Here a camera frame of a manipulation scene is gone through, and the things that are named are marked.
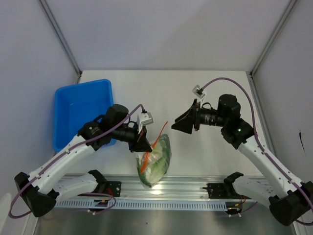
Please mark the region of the green lettuce leaf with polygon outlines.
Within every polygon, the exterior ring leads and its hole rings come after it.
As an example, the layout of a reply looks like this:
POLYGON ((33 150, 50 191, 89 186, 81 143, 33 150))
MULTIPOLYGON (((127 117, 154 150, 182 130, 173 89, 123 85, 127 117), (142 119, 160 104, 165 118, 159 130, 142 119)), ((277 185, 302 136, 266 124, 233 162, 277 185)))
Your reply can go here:
POLYGON ((136 154, 136 168, 138 176, 141 183, 146 188, 152 188, 167 173, 170 166, 171 155, 171 147, 166 145, 166 156, 154 163, 147 162, 144 171, 141 172, 141 167, 144 166, 145 153, 141 152, 136 154))

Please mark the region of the clear zip top bag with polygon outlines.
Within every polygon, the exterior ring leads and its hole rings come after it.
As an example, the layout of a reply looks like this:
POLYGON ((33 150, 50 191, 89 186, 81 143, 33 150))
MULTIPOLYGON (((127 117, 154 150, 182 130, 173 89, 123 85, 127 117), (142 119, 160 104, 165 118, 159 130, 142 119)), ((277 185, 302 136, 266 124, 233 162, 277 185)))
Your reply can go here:
POLYGON ((164 130, 168 129, 168 122, 163 125, 158 137, 151 142, 152 152, 136 154, 136 169, 140 182, 145 188, 152 188, 167 173, 172 157, 170 138, 164 130))

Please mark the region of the white cauliflower with leaves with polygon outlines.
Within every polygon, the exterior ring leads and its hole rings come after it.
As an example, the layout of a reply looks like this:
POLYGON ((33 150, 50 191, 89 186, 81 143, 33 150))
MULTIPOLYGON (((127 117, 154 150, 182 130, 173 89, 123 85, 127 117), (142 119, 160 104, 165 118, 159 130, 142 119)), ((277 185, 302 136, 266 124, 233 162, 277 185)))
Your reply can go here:
POLYGON ((154 163, 166 156, 166 144, 158 142, 154 147, 153 151, 149 153, 148 163, 154 163))

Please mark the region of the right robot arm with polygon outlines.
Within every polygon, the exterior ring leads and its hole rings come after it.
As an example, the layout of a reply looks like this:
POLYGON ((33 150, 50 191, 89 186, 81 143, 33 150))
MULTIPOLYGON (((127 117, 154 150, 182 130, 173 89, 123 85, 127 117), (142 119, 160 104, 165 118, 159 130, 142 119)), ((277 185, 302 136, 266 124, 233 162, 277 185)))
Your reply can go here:
POLYGON ((194 100, 191 107, 171 126, 187 134, 201 125, 221 128, 223 138, 245 155, 266 178, 266 187, 235 172, 224 179, 223 191, 228 197, 247 196, 269 208, 273 217, 289 226, 313 208, 313 183, 304 182, 290 172, 263 144, 255 129, 241 118, 236 96, 223 94, 216 109, 204 108, 194 100))

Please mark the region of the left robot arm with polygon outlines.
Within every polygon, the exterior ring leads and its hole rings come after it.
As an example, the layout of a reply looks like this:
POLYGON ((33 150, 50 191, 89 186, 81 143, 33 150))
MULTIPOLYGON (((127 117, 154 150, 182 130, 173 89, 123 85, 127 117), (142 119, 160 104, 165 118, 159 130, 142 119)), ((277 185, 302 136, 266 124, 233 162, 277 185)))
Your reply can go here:
POLYGON ((104 115, 87 122, 73 139, 52 159, 29 174, 20 172, 14 178, 18 194, 29 213, 42 217, 57 203, 71 197, 104 196, 114 198, 110 193, 106 178, 98 170, 90 170, 85 175, 60 183, 68 170, 90 156, 111 140, 126 142, 130 152, 151 152, 152 147, 146 138, 146 126, 153 123, 151 113, 142 109, 137 120, 132 123, 130 112, 125 106, 114 104, 104 115))

